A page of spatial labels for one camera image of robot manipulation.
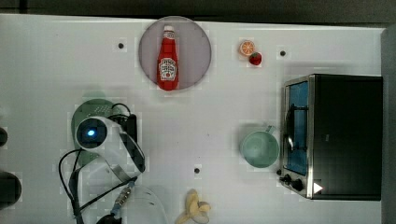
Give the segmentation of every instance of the ketchup bottle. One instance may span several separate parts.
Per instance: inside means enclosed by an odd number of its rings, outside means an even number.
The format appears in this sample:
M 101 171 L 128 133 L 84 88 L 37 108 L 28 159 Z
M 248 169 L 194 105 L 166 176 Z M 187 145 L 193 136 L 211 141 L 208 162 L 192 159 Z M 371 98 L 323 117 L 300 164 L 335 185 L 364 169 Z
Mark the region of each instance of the ketchup bottle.
M 178 84 L 178 66 L 173 26 L 163 28 L 163 43 L 158 55 L 157 84 L 165 91 L 172 91 Z

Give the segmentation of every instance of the black toaster oven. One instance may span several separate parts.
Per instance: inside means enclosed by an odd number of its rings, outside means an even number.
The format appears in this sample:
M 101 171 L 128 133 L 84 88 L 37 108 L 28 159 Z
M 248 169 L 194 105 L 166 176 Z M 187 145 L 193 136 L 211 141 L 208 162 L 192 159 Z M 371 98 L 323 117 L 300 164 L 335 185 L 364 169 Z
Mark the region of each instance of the black toaster oven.
M 288 81 L 282 102 L 282 185 L 308 199 L 381 199 L 382 77 Z

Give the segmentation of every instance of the mint green cup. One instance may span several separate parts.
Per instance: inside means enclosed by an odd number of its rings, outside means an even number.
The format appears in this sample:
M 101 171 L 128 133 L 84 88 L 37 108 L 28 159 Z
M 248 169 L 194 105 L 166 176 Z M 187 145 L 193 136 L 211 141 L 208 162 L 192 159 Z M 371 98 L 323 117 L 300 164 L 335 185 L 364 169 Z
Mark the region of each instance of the mint green cup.
M 265 131 L 248 134 L 241 144 L 240 151 L 245 160 L 257 168 L 272 165 L 279 156 L 279 145 L 272 135 L 274 126 Z

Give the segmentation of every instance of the red fruit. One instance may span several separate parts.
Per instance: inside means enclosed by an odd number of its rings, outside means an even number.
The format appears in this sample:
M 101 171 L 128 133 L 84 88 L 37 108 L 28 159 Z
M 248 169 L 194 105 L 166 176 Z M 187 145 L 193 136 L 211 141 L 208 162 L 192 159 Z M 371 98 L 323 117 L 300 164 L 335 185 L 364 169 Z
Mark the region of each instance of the red fruit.
M 259 52 L 254 52 L 248 57 L 248 61 L 251 64 L 259 65 L 262 63 L 262 55 Z

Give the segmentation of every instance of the white tabletop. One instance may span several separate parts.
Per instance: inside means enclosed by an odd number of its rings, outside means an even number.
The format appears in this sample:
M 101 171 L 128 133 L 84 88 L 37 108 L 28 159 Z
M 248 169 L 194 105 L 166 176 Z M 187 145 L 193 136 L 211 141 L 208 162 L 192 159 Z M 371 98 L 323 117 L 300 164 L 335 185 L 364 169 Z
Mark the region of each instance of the white tabletop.
M 0 169 L 22 183 L 20 201 L 0 211 L 2 223 L 75 223 L 57 165 L 74 147 L 75 109 L 92 98 L 125 103 L 138 116 L 148 158 L 138 184 L 156 192 L 170 223 L 192 188 L 212 205 L 210 223 L 381 222 L 380 202 L 309 201 L 280 186 L 278 161 L 253 169 L 238 146 L 266 125 L 278 128 L 279 139 L 287 80 L 312 73 L 380 76 L 382 29 L 198 22 L 212 44 L 209 70 L 197 86 L 165 92 L 144 76 L 137 58 L 152 22 L 0 15 L 0 126 L 9 136 Z M 261 67 L 238 55 L 246 38 L 262 53 Z M 120 42 L 125 49 L 117 49 Z M 63 169 L 70 171 L 73 160 Z

